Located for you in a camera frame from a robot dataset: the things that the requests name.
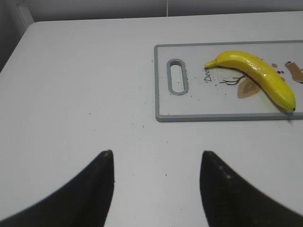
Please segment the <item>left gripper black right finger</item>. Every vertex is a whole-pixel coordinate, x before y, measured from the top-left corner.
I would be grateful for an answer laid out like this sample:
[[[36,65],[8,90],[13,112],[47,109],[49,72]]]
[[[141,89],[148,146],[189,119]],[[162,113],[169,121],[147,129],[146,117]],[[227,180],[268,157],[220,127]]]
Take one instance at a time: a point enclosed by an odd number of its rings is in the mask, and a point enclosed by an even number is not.
[[[268,197],[218,155],[204,151],[200,194],[210,227],[301,227],[302,215]]]

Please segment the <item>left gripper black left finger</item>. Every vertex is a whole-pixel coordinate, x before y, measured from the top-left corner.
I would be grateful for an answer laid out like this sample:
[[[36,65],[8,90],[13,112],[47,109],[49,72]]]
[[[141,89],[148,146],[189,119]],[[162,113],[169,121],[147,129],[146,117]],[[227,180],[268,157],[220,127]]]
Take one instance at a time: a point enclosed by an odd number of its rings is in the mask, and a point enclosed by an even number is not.
[[[114,156],[100,152],[63,187],[1,220],[2,227],[102,227],[114,192]]]

